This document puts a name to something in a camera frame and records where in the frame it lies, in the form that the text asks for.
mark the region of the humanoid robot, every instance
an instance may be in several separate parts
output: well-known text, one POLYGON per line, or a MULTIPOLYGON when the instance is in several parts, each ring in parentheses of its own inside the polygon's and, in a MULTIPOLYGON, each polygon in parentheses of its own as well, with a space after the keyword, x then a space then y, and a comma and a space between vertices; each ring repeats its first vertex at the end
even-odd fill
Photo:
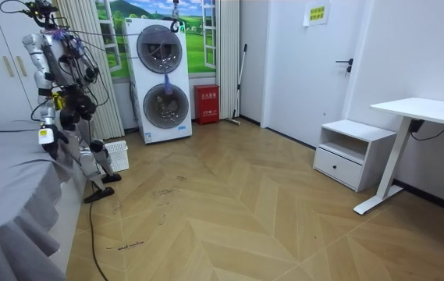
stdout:
MULTIPOLYGON (((9 1, 2 2, 0 9, 9 1)), ((104 142, 91 137, 92 115, 98 106, 106 103, 95 104, 87 95, 94 97, 89 86, 97 82, 99 68, 79 36, 69 27, 55 22, 57 18, 52 13, 58 11, 56 7, 46 0, 24 5, 27 9, 7 13, 26 14, 43 28, 39 34, 27 35, 22 40, 37 67, 34 79, 40 104, 31 114, 31 119, 41 121, 39 144, 53 159, 59 156, 61 145, 98 188, 84 199, 85 203, 112 195, 114 190, 104 184, 121 180, 121 176, 112 170, 104 142), (34 113, 38 109, 41 117, 35 119, 34 113), (104 176, 96 163, 105 171, 104 176)))

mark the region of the wardrobe handle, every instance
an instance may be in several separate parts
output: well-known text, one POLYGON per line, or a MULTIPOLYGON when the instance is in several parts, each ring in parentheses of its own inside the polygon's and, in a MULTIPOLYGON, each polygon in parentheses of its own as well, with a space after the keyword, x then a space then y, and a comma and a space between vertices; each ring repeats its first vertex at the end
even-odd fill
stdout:
POLYGON ((24 63, 22 62, 22 58, 17 56, 17 62, 19 63, 20 72, 22 72, 22 75, 27 76, 26 69, 24 68, 24 63))
POLYGON ((11 77, 13 77, 12 67, 10 66, 9 59, 6 56, 3 56, 3 62, 5 63, 6 69, 9 71, 11 77))

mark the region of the door handle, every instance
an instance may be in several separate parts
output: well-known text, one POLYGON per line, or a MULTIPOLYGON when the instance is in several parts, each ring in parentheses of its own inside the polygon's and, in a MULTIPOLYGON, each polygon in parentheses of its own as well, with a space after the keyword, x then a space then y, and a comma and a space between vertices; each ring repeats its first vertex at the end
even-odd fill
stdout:
POLYGON ((22 75, 27 76, 26 69, 24 68, 24 63, 22 61, 22 58, 17 56, 17 62, 19 63, 20 72, 22 72, 22 75))
POLYGON ((349 59, 347 61, 336 61, 336 62, 347 62, 349 65, 353 65, 353 59, 349 59))
POLYGON ((6 56, 3 56, 3 62, 5 63, 6 69, 9 71, 10 77, 13 77, 13 70, 10 66, 9 59, 6 56))

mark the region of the gray bedsheet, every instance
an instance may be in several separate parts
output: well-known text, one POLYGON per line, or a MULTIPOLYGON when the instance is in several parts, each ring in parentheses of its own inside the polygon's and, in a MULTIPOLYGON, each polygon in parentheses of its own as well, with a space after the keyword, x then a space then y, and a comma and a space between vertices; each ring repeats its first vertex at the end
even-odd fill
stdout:
POLYGON ((64 280, 48 256, 59 243, 48 235, 58 213, 60 183, 72 160, 57 162, 37 143, 39 123, 0 124, 0 280, 64 280))

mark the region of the drawer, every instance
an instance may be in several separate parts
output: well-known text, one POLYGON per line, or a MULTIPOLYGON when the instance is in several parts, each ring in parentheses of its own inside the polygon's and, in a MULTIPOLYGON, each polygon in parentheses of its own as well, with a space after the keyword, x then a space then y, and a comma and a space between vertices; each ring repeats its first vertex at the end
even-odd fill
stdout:
POLYGON ((362 166, 355 162, 346 160, 322 148, 317 148, 314 168, 351 185, 355 190, 358 188, 362 166))

